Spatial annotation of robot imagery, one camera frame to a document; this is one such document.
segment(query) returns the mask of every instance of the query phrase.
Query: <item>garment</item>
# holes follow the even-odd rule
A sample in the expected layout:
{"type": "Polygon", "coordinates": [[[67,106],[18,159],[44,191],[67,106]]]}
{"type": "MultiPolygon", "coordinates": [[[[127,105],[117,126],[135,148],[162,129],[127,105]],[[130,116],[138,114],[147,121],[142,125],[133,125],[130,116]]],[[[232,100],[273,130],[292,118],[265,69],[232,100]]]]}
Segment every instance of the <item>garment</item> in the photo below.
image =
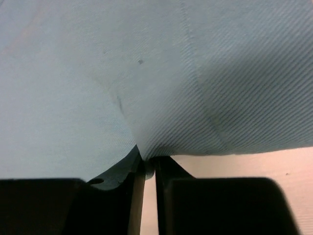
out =
{"type": "Polygon", "coordinates": [[[310,0],[0,3],[0,178],[313,145],[310,0]]]}

